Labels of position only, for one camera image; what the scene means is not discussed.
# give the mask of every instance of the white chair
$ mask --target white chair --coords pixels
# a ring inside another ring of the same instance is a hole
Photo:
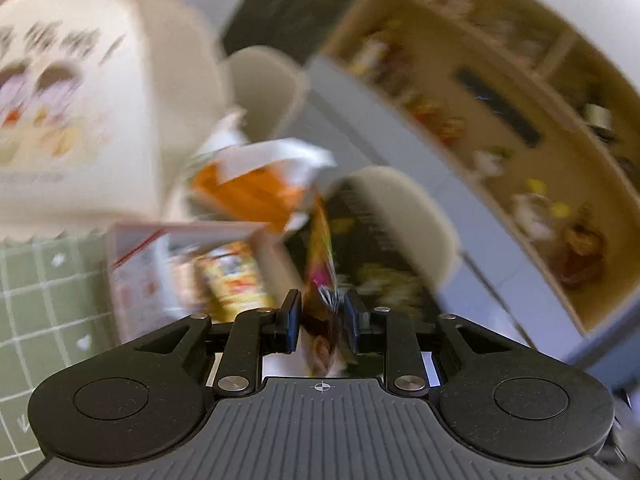
[[[347,179],[369,202],[408,263],[438,292],[458,270],[460,238],[440,206],[398,170],[369,166]]]
[[[306,72],[268,46],[250,46],[226,61],[236,103],[246,110],[242,128],[252,142],[274,139],[300,113],[309,92]]]

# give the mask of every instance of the toy figurine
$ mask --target toy figurine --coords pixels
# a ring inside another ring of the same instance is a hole
[[[442,123],[438,130],[440,142],[445,146],[450,146],[455,140],[460,139],[466,131],[466,119],[454,117]]]
[[[399,27],[398,20],[386,20],[380,28],[364,37],[362,46],[349,63],[349,73],[365,81],[374,80],[396,41]]]
[[[540,62],[550,44],[551,36],[548,32],[532,28],[528,31],[527,37],[516,45],[516,61],[531,69]]]
[[[564,247],[553,260],[552,267],[566,288],[579,288],[594,282],[604,273],[606,240],[591,227],[591,209],[580,208],[574,224],[562,232]]]
[[[491,146],[486,150],[474,151],[474,171],[469,176],[476,182],[486,178],[495,178],[504,173],[504,162],[513,156],[514,151],[501,146]]]
[[[513,219],[532,242],[550,241],[556,238],[554,218],[567,218],[567,204],[553,203],[546,195],[546,185],[541,180],[527,180],[528,193],[516,194],[513,199]]]

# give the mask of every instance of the plastic wrapper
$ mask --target plastic wrapper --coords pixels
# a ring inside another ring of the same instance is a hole
[[[330,152],[297,139],[255,144],[238,136],[220,140],[191,181],[194,198],[234,219],[265,222],[278,234],[302,207],[318,172],[335,165]]]
[[[420,124],[427,128],[434,128],[440,121],[444,102],[418,95],[406,109]]]
[[[233,321],[240,312],[272,307],[258,264],[246,242],[232,242],[200,256],[196,264],[212,292],[212,317]]]
[[[552,38],[544,30],[531,29],[515,48],[516,59],[526,68],[535,67],[549,49]]]
[[[190,247],[178,252],[170,259],[172,283],[178,298],[193,312],[209,311],[211,304],[210,292],[196,264],[196,254],[199,251],[201,251],[200,247]]]
[[[325,377],[331,369],[340,333],[337,280],[329,224],[316,194],[302,300],[302,345],[310,375]]]

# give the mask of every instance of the wooden shelf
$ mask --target wooden shelf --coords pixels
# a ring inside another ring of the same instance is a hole
[[[582,118],[569,106],[564,98],[546,82],[545,79],[552,74],[551,69],[545,70],[544,75],[535,70],[528,70],[518,62],[516,55],[495,43],[489,35],[475,25],[463,19],[452,18],[437,4],[425,2],[424,0],[407,1],[456,28],[470,48],[482,53],[491,62],[492,66],[508,76],[522,91],[536,100],[538,105],[547,111],[566,131],[575,134],[581,144],[589,150],[594,150],[598,158],[604,159],[609,166],[612,183],[628,197],[629,205],[635,210],[638,225],[640,226],[640,193],[626,177],[626,174],[619,167],[607,147],[593,135]],[[573,31],[567,36],[563,36],[560,40],[559,50],[566,55],[568,46],[573,45],[576,39],[577,35]],[[554,62],[554,68],[561,61],[561,58],[558,57]]]

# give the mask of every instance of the food packaging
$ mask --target food packaging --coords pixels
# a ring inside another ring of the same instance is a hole
[[[273,304],[279,307],[288,291],[292,288],[303,290],[302,279],[290,260],[287,251],[264,224],[254,222],[194,222],[183,223],[151,223],[151,222],[119,222],[106,234],[108,272],[113,314],[121,343],[164,326],[176,319],[188,316],[191,310],[180,304],[177,298],[169,301],[149,301],[144,304],[125,303],[118,293],[117,273],[114,264],[135,251],[158,231],[164,233],[164,242],[168,251],[175,254],[185,252],[194,246],[200,248],[217,248],[231,242],[243,241],[248,244],[257,262],[264,288]],[[171,311],[169,308],[180,308]],[[201,312],[200,306],[194,306],[193,312]]]
[[[178,298],[192,312],[207,311],[211,303],[210,293],[197,265],[201,251],[199,246],[188,247],[172,254],[169,259],[172,283]]]
[[[297,139],[245,144],[229,137],[219,147],[191,181],[194,199],[236,220],[264,222],[276,234],[302,208],[319,171],[335,165],[330,152]]]
[[[340,333],[338,306],[331,234],[322,197],[317,194],[300,317],[301,341],[313,377],[326,377],[334,364]]]
[[[0,2],[3,233],[159,218],[232,101],[206,20],[176,0]]]

